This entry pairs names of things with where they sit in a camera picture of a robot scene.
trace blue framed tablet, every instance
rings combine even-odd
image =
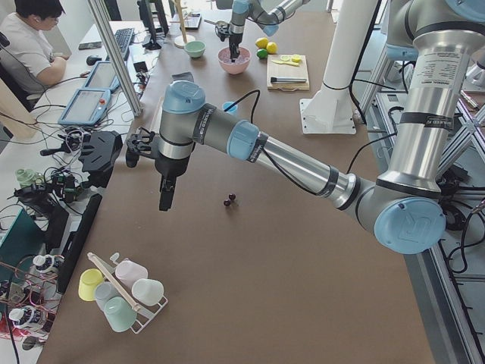
[[[110,100],[109,89],[77,89],[58,123],[92,126],[101,120]]]
[[[113,93],[120,86],[120,81],[114,72],[110,61],[97,61],[89,73],[84,88],[110,89]]]

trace wooden cutting board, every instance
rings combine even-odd
[[[306,57],[302,55],[302,60],[299,62],[299,66],[290,66],[288,64],[276,64],[271,60],[280,60],[281,55],[269,55],[268,56],[268,69],[266,74],[266,84],[268,89],[281,89],[285,91],[310,89],[310,81],[308,79],[308,68],[306,64]],[[302,77],[306,78],[304,83],[271,83],[272,77]]]

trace keyboard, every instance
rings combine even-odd
[[[126,61],[128,59],[128,56],[130,55],[129,45],[134,35],[135,35],[134,28],[118,29],[114,34],[116,43],[120,47],[121,57],[123,58],[124,61]]]

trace black mouse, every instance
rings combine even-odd
[[[90,55],[86,58],[86,63],[88,66],[93,66],[97,61],[101,61],[102,58],[98,55]]]

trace warning label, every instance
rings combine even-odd
[[[462,53],[456,52],[435,52],[420,56],[412,77],[411,88],[454,88],[462,57]]]

